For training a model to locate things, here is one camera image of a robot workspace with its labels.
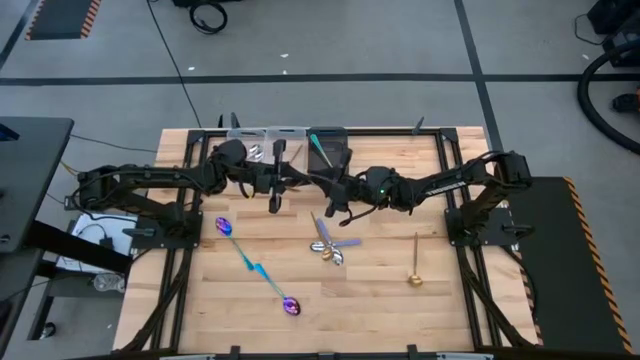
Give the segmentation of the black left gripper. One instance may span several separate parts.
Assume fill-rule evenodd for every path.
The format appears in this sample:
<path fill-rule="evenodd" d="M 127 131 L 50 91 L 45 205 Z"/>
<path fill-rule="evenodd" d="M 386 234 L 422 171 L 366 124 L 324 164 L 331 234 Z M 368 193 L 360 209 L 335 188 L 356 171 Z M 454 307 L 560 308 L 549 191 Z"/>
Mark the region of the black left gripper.
<path fill-rule="evenodd" d="M 286 150 L 286 141 L 284 139 L 276 140 L 273 143 L 273 164 L 253 163 L 251 165 L 253 173 L 253 189 L 258 194 L 269 194 L 269 209 L 271 214 L 276 214 L 281 207 L 281 195 L 284 192 L 284 183 L 282 181 L 281 168 L 282 157 Z M 310 176 L 297 170 L 290 163 L 285 163 L 286 189 L 292 192 L 299 192 L 299 187 L 303 185 L 303 181 L 309 181 Z"/>

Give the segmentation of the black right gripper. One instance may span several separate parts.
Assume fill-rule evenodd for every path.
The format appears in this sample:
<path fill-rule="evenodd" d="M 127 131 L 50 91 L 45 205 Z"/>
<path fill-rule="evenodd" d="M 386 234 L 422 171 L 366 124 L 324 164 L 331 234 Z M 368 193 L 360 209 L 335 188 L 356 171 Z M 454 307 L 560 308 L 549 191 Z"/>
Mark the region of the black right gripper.
<path fill-rule="evenodd" d="M 326 170 L 329 178 L 315 173 L 310 174 L 310 179 L 318 186 L 323 196 L 329 198 L 329 205 L 326 208 L 328 218 L 333 217 L 336 212 L 346 212 L 349 218 L 354 218 L 349 203 L 355 200 L 360 183 L 348 172 L 352 154 L 351 149 L 342 149 L 338 162 Z"/>

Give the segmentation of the iridescent rainbow spoon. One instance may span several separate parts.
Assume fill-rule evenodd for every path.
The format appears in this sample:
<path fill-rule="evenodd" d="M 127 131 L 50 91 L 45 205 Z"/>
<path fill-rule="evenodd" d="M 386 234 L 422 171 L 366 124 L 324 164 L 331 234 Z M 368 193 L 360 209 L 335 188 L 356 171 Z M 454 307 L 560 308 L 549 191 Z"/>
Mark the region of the iridescent rainbow spoon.
<path fill-rule="evenodd" d="M 330 161 L 330 159 L 328 158 L 327 154 L 324 151 L 324 148 L 322 147 L 322 144 L 320 143 L 319 138 L 317 137 L 316 134 L 311 134 L 309 136 L 309 139 L 311 140 L 312 145 L 315 147 L 315 149 L 317 150 L 320 158 L 325 162 L 325 164 L 329 167 L 332 168 L 333 164 Z"/>
<path fill-rule="evenodd" d="M 301 306 L 297 299 L 291 296 L 287 296 L 280 287 L 271 279 L 264 267 L 260 263 L 254 265 L 254 270 L 259 273 L 262 278 L 276 291 L 276 293 L 282 298 L 283 310 L 291 315 L 298 316 L 301 314 Z"/>
<path fill-rule="evenodd" d="M 215 220 L 215 225 L 216 225 L 217 231 L 221 235 L 223 235 L 224 237 L 226 237 L 227 239 L 229 239 L 231 241 L 232 245 L 234 246 L 234 248 L 236 249 L 236 251 L 238 252 L 240 257 L 242 258 L 242 260 L 243 260 L 245 266 L 247 267 L 247 269 L 249 271 L 253 271 L 254 270 L 253 263 L 245 255 L 245 253 L 243 252 L 241 247 L 238 245 L 236 240 L 233 238 L 233 228 L 232 228 L 231 223 L 224 217 L 217 217 L 216 220 Z"/>

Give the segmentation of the clear plastic bin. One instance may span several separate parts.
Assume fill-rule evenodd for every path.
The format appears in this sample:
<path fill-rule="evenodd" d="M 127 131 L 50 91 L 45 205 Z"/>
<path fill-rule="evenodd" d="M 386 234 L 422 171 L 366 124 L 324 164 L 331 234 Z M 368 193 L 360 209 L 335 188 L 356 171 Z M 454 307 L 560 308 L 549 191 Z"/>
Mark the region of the clear plastic bin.
<path fill-rule="evenodd" d="M 227 140 L 237 139 L 242 142 L 243 146 L 246 149 L 247 160 L 248 160 L 249 148 L 254 144 L 260 144 L 263 146 L 264 157 L 265 157 L 265 154 L 266 154 L 265 137 L 266 137 L 266 131 L 258 128 L 247 128 L 247 129 L 235 128 L 235 129 L 229 130 L 226 134 Z"/>
<path fill-rule="evenodd" d="M 285 126 L 272 126 L 266 129 L 265 137 L 265 150 L 266 154 L 263 162 L 267 164 L 274 163 L 273 156 L 273 143 L 276 140 L 284 139 L 286 141 L 286 150 L 283 153 L 282 160 L 290 163 L 290 159 L 295 153 L 299 145 L 303 145 L 302 161 L 297 164 L 291 164 L 299 171 L 305 171 L 307 169 L 307 153 L 308 153 L 308 140 L 305 127 L 285 127 Z"/>

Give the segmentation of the dark grey plastic bin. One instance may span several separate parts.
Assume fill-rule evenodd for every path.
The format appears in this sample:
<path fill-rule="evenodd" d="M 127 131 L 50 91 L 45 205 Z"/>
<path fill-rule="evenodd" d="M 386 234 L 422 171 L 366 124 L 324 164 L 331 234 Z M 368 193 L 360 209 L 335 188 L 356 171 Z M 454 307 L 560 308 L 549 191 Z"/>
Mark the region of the dark grey plastic bin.
<path fill-rule="evenodd" d="M 307 130 L 308 135 L 308 163 L 307 170 L 309 172 L 318 172 L 326 170 L 329 167 L 320 158 L 317 150 L 312 145 L 309 136 L 316 134 L 324 148 L 328 158 L 335 165 L 338 162 L 338 156 L 343 148 L 348 148 L 348 132 L 343 127 L 311 127 Z"/>

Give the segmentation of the white paper sheet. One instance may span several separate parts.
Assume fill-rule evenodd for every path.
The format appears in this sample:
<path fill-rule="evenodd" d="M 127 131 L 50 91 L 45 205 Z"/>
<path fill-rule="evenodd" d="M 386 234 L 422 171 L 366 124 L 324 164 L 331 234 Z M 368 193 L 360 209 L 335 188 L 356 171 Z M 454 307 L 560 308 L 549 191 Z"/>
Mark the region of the white paper sheet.
<path fill-rule="evenodd" d="M 70 233 L 96 245 L 100 245 L 99 241 L 103 237 L 112 237 L 114 241 L 113 250 L 131 258 L 132 238 L 125 234 L 123 230 L 133 228 L 133 220 L 135 220 L 133 216 L 115 216 L 109 219 L 91 220 L 88 215 L 81 215 L 73 223 Z M 99 268 L 64 256 L 57 258 L 56 267 L 68 271 L 81 271 L 94 274 L 112 273 L 112 270 Z"/>

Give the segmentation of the clear plastic bottle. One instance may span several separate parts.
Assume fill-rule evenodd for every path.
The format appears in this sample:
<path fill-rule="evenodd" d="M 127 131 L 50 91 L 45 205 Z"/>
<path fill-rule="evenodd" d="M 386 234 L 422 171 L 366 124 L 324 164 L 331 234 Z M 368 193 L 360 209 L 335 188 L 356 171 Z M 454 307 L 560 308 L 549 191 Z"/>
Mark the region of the clear plastic bottle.
<path fill-rule="evenodd" d="M 116 273 L 96 274 L 92 280 L 92 284 L 99 292 L 116 291 L 118 293 L 124 293 L 126 290 L 125 278 Z"/>

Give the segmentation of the black hazard striped floor mat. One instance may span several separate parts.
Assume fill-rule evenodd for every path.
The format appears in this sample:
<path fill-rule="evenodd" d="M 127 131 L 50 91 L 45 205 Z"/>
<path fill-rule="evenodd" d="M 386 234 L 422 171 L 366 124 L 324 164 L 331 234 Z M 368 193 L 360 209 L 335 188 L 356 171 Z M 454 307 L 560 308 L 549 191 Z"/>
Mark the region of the black hazard striped floor mat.
<path fill-rule="evenodd" d="M 40 0 L 25 34 L 27 41 L 86 39 L 102 0 Z"/>
<path fill-rule="evenodd" d="M 517 224 L 534 228 L 519 249 L 535 287 L 542 347 L 599 358 L 633 354 L 573 181 L 535 177 L 530 189 L 509 198 L 509 205 Z"/>

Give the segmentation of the black desk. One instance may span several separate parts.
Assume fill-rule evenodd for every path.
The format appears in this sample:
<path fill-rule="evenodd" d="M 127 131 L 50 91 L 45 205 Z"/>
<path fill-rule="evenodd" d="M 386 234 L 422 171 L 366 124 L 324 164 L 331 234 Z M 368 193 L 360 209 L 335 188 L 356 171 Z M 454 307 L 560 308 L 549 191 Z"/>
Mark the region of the black desk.
<path fill-rule="evenodd" d="M 0 116 L 0 358 L 46 251 L 119 273 L 130 268 L 129 256 L 36 219 L 73 125 Z"/>

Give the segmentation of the black orange floor object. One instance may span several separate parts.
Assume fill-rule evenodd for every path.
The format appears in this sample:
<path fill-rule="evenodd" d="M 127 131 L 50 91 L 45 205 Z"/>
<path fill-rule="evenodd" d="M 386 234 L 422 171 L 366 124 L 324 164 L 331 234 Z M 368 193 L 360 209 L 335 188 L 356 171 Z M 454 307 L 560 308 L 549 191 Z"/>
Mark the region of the black orange floor object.
<path fill-rule="evenodd" d="M 640 92 L 621 94 L 611 101 L 610 107 L 617 113 L 640 113 Z"/>

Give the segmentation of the black equipment case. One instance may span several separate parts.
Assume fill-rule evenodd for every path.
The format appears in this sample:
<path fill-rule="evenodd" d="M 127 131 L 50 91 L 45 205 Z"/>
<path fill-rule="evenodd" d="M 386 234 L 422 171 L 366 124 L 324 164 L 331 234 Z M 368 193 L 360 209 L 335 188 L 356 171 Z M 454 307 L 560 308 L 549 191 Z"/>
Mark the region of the black equipment case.
<path fill-rule="evenodd" d="M 587 18 L 614 68 L 640 68 L 640 0 L 597 0 Z"/>

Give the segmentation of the black aluminium table frame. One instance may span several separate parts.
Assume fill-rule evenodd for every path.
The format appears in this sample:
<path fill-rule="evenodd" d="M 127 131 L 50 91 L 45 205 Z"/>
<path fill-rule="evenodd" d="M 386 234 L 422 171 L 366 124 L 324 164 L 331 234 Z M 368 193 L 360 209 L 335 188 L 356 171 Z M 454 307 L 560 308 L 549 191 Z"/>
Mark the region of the black aluminium table frame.
<path fill-rule="evenodd" d="M 411 130 L 351 128 L 351 174 L 371 166 L 395 168 L 422 178 L 441 171 L 443 149 L 455 166 L 453 143 L 444 135 L 412 135 Z M 447 238 L 444 210 L 451 195 L 425 200 L 412 216 L 376 211 L 346 227 L 320 189 L 287 192 L 277 214 L 269 214 L 267 195 L 241 196 L 229 183 L 217 196 L 203 197 L 202 240 L 193 250 L 182 306 L 179 353 L 222 355 L 240 346 L 240 355 L 257 353 L 394 353 L 415 344 L 419 351 L 472 350 L 469 317 L 456 248 Z M 359 238 L 343 249 L 344 264 L 334 265 L 309 249 L 319 240 L 311 212 L 323 218 L 338 240 Z M 301 304 L 299 316 L 285 314 L 282 299 L 256 272 L 249 271 L 230 240 L 215 229 L 215 218 L 230 220 L 233 239 L 261 263 L 283 292 Z M 419 236 L 417 274 L 412 287 L 413 237 Z M 500 248 L 483 250 L 493 298 L 528 341 L 538 339 L 519 266 Z M 175 274 L 182 250 L 151 250 L 133 264 L 116 330 L 114 349 L 133 340 L 159 300 L 163 270 Z"/>

